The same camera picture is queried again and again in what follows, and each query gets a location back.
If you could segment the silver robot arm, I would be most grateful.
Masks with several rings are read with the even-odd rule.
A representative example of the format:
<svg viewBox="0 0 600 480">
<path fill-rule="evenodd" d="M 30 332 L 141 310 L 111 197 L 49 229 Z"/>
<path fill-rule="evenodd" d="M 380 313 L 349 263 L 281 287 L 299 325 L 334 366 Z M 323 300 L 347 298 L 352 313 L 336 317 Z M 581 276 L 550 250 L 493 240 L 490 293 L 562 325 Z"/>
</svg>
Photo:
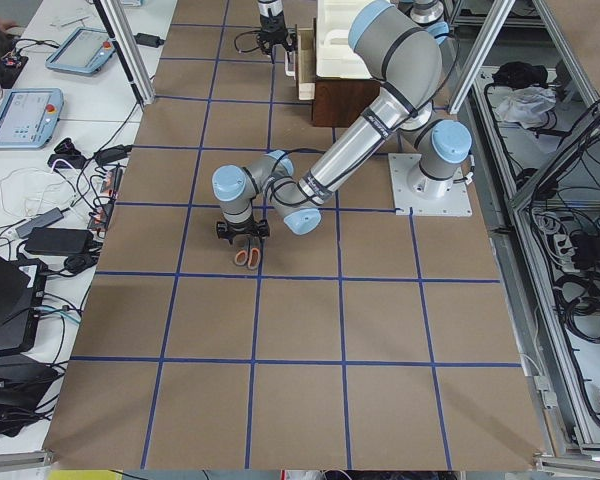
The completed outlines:
<svg viewBox="0 0 600 480">
<path fill-rule="evenodd" d="M 296 50 L 296 34 L 289 30 L 284 16 L 281 0 L 258 0 L 260 29 L 256 42 L 264 55 L 271 56 L 276 45 L 288 53 Z"/>
<path fill-rule="evenodd" d="M 266 221 L 256 221 L 252 202 L 266 199 L 296 235 L 311 232 L 326 203 L 397 130 L 403 130 L 420 155 L 406 177 L 418 198 L 444 197 L 472 145 L 468 129 L 433 111 L 442 74 L 440 45 L 394 4 L 372 1 L 357 14 L 348 34 L 349 47 L 379 83 L 378 96 L 342 136 L 300 178 L 287 153 L 276 150 L 246 167 L 225 165 L 212 176 L 223 215 L 218 238 L 269 236 Z"/>
</svg>

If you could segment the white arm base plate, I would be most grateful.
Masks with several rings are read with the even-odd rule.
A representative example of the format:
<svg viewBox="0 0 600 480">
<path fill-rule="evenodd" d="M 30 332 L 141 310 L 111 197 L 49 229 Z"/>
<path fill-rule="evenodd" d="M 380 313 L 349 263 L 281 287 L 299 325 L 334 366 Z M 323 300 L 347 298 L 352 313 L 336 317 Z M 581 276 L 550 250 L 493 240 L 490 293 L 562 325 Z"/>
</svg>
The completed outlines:
<svg viewBox="0 0 600 480">
<path fill-rule="evenodd" d="M 452 178 L 433 180 L 420 170 L 420 154 L 388 155 L 394 210 L 402 216 L 470 217 L 468 187 L 458 167 Z"/>
</svg>

